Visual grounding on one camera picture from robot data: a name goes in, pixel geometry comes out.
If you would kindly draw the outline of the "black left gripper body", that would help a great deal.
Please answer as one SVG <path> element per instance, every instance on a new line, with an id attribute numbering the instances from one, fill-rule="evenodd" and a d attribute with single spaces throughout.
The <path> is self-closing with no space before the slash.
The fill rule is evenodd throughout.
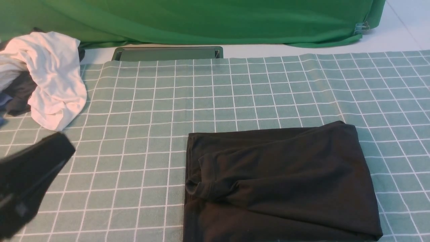
<path id="1" fill-rule="evenodd" d="M 75 153 L 61 132 L 1 159 L 0 237 L 12 238 L 37 215 L 54 179 Z"/>

